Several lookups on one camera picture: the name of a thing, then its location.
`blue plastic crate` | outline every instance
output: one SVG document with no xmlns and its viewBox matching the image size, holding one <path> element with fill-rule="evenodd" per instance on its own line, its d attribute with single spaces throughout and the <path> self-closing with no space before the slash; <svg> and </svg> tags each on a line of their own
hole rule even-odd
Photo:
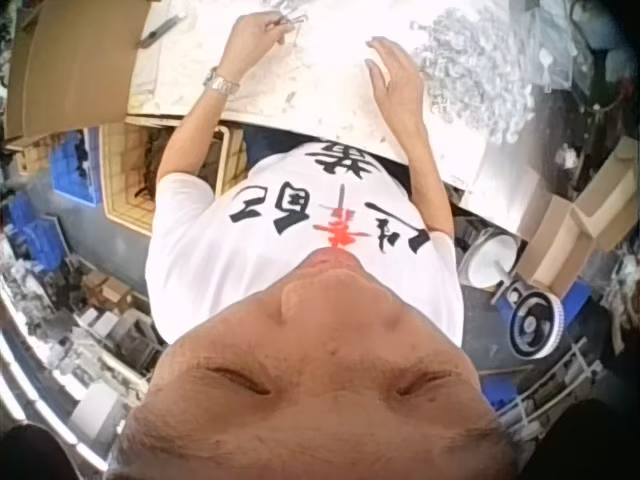
<svg viewBox="0 0 640 480">
<path fill-rule="evenodd" d="M 56 270 L 66 256 L 60 232 L 53 220 L 38 219 L 24 227 L 22 235 L 31 258 L 46 271 Z"/>
<path fill-rule="evenodd" d="M 9 217 L 11 224 L 18 231 L 35 221 L 36 213 L 31 200 L 24 192 L 18 192 L 9 202 Z"/>
<path fill-rule="evenodd" d="M 78 164 L 76 144 L 80 132 L 67 133 L 64 142 L 55 147 L 49 156 L 51 183 L 60 195 L 95 207 L 102 203 L 100 180 L 100 131 L 88 128 L 82 131 L 88 161 L 84 168 Z"/>
</svg>

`hand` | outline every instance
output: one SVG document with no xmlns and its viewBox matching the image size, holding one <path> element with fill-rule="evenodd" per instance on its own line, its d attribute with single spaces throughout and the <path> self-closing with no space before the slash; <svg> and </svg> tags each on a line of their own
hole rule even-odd
<svg viewBox="0 0 640 480">
<path fill-rule="evenodd" d="M 282 45 L 284 36 L 294 29 L 279 12 L 253 13 L 238 18 L 218 65 L 218 74 L 229 82 L 240 83 L 276 42 Z"/>
<path fill-rule="evenodd" d="M 373 37 L 367 42 L 389 71 L 389 83 L 373 60 L 366 60 L 373 84 L 373 96 L 389 129 L 402 146 L 418 134 L 425 134 L 423 120 L 424 80 L 409 54 L 396 42 Z"/>
</svg>

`silver watch band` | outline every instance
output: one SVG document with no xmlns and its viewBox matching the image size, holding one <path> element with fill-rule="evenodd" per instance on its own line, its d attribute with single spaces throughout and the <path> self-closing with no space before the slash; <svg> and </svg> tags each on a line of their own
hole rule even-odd
<svg viewBox="0 0 640 480">
<path fill-rule="evenodd" d="M 204 81 L 204 86 L 228 97 L 238 91 L 240 85 L 230 82 L 218 75 L 218 67 L 213 67 Z"/>
</svg>

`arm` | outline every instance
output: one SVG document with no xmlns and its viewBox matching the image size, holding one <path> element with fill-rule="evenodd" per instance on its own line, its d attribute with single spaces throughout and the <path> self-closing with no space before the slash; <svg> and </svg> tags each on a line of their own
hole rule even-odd
<svg viewBox="0 0 640 480">
<path fill-rule="evenodd" d="M 218 74 L 239 84 L 242 78 L 294 27 L 278 22 L 278 12 L 240 17 L 231 31 Z M 171 136 L 158 169 L 157 182 L 171 173 L 197 175 L 204 163 L 213 131 L 227 103 L 227 97 L 207 88 L 189 115 Z"/>
<path fill-rule="evenodd" d="M 422 118 L 424 81 L 409 54 L 386 38 L 367 43 L 389 71 L 385 82 L 380 67 L 367 60 L 373 94 L 380 112 L 409 160 L 412 202 L 425 226 L 453 238 L 449 198 L 433 158 L 429 135 Z"/>
</svg>

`gray floor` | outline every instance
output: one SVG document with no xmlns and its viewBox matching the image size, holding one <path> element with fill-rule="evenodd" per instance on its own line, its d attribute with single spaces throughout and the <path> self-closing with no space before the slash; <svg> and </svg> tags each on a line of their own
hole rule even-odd
<svg viewBox="0 0 640 480">
<path fill-rule="evenodd" d="M 29 178 L 26 187 L 40 213 L 58 217 L 73 252 L 147 295 L 144 265 L 149 237 L 109 220 L 102 205 L 88 207 L 56 194 L 48 170 Z"/>
</svg>

